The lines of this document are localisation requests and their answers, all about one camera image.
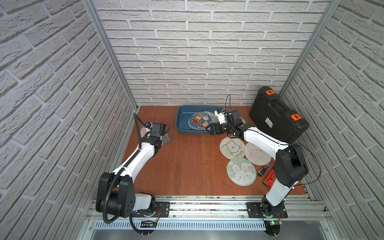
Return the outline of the white alpaca coaster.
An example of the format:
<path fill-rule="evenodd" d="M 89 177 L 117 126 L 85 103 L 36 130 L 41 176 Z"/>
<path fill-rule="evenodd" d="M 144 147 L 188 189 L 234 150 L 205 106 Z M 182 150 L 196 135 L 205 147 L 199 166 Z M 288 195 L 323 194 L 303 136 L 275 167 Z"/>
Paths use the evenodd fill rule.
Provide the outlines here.
<path fill-rule="evenodd" d="M 231 160 L 233 158 L 245 157 L 245 144 L 238 138 L 224 138 L 220 143 L 220 151 L 224 157 Z"/>

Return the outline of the blue car animals coaster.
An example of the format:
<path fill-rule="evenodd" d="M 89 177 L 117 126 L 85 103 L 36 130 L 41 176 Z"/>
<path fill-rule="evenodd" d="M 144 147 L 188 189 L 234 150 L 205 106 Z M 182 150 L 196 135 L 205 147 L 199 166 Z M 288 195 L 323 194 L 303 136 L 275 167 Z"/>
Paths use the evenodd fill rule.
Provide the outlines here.
<path fill-rule="evenodd" d="M 206 127 L 201 125 L 202 112 L 194 113 L 188 120 L 188 125 L 192 130 L 203 131 Z"/>

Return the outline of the green bunny coaster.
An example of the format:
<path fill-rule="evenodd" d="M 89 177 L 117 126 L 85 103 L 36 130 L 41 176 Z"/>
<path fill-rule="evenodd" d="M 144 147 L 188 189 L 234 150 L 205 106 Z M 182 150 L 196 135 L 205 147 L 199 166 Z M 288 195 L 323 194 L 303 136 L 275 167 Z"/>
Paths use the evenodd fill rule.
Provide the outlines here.
<path fill-rule="evenodd" d="M 236 185 L 247 187 L 257 179 L 255 166 L 245 158 L 233 158 L 227 164 L 227 175 Z"/>

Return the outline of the purple bunny coaster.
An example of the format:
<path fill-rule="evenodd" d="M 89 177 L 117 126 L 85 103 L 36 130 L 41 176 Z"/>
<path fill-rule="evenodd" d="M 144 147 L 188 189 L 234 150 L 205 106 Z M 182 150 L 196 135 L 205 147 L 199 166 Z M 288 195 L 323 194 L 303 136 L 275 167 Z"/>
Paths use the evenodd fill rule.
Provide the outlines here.
<path fill-rule="evenodd" d="M 155 137 L 160 138 L 165 134 L 165 125 L 158 122 L 150 122 L 150 127 L 142 127 L 140 130 L 140 137 Z"/>

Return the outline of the blue denim bears coaster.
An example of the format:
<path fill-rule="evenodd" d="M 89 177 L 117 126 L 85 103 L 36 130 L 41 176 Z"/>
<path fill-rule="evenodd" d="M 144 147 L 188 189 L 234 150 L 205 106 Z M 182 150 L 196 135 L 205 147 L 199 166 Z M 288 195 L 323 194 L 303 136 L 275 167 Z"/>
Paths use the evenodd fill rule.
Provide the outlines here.
<path fill-rule="evenodd" d="M 201 113 L 201 115 L 202 115 L 201 125 L 203 127 L 207 127 L 209 124 L 219 122 L 217 116 L 214 113 L 204 111 Z"/>

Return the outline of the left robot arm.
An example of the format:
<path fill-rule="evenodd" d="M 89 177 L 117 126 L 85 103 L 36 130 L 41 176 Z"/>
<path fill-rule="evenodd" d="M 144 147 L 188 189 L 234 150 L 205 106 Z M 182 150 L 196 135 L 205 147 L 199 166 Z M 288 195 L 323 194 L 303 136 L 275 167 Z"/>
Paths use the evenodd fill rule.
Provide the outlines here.
<path fill-rule="evenodd" d="M 137 148 L 128 159 L 113 172 L 100 176 L 96 210 L 103 214 L 106 224 L 119 217 L 128 218 L 137 211 L 143 211 L 145 215 L 156 211 L 156 197 L 150 194 L 136 194 L 134 182 L 147 161 L 169 141 L 169 130 L 169 125 L 150 123 L 147 133 L 139 139 Z"/>

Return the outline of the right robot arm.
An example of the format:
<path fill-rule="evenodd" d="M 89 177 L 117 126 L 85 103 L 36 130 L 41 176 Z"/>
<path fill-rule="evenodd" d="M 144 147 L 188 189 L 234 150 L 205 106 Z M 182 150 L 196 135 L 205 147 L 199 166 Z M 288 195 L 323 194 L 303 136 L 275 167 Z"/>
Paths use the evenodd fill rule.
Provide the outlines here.
<path fill-rule="evenodd" d="M 309 172 L 303 150 L 299 144 L 279 141 L 249 123 L 243 123 L 237 110 L 215 110 L 217 123 L 206 127 L 210 135 L 232 134 L 254 144 L 275 160 L 275 181 L 263 196 L 260 214 L 272 218 L 279 214 L 286 196 Z"/>

